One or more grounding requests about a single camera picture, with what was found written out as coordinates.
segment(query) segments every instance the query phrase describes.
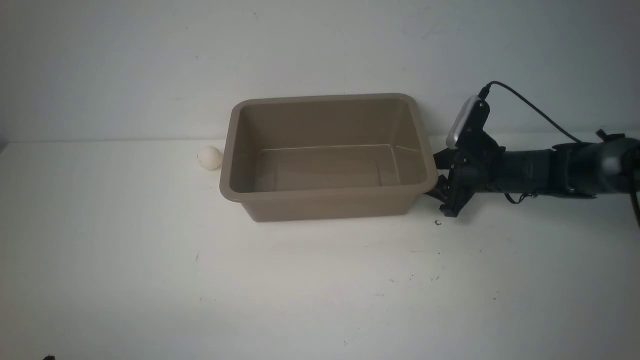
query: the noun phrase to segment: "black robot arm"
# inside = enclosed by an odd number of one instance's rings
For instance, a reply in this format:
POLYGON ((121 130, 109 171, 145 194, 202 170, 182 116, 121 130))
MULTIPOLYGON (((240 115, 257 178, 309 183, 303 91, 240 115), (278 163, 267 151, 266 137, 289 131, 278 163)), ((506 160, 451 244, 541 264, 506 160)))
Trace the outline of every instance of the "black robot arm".
POLYGON ((427 194, 442 201, 440 211, 456 217, 477 192, 504 193, 512 203, 526 197, 549 195, 568 199, 593 199, 604 193, 629 193, 640 225, 637 189, 640 188, 640 140, 599 130, 600 143, 573 137, 520 94, 574 143, 536 151, 506 151, 484 131, 490 107, 484 100, 493 81, 462 107, 447 137, 447 149, 435 154, 436 167, 449 170, 427 194), (510 193, 521 193, 516 201, 510 193))

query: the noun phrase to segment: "white ball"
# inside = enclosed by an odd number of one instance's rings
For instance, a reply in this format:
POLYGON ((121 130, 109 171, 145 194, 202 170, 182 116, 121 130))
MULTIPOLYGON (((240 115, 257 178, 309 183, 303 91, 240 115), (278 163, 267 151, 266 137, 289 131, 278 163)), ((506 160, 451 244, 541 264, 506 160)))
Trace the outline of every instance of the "white ball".
POLYGON ((222 153, 213 146, 205 146, 198 151, 200 166, 207 170, 216 170, 222 164, 222 153))

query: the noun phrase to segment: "plastic bin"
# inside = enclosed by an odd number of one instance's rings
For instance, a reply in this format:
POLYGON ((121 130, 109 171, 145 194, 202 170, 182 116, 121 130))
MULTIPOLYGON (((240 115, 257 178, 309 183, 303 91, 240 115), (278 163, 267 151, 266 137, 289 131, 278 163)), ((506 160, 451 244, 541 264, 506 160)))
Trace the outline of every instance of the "plastic bin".
POLYGON ((406 213, 438 179, 404 94, 254 99, 231 113, 220 192, 254 221, 406 213))

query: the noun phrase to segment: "white table surface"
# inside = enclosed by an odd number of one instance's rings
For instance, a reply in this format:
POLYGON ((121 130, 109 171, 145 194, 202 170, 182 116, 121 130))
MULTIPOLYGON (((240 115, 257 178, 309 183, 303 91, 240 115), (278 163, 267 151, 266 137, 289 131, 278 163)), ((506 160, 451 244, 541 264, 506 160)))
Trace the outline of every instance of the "white table surface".
POLYGON ((259 224, 198 166, 203 145, 223 141, 7 146, 0 357, 640 356, 628 195, 481 194, 455 219, 425 196, 404 216, 259 224))

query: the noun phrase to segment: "bin bottom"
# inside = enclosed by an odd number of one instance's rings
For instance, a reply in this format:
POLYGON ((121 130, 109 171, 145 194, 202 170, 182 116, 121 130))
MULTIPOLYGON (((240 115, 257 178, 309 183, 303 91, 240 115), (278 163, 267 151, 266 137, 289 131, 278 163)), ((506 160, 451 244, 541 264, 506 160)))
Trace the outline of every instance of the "bin bottom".
POLYGON ((394 186, 419 181, 419 156, 389 145, 269 149, 256 162, 256 192, 394 186))

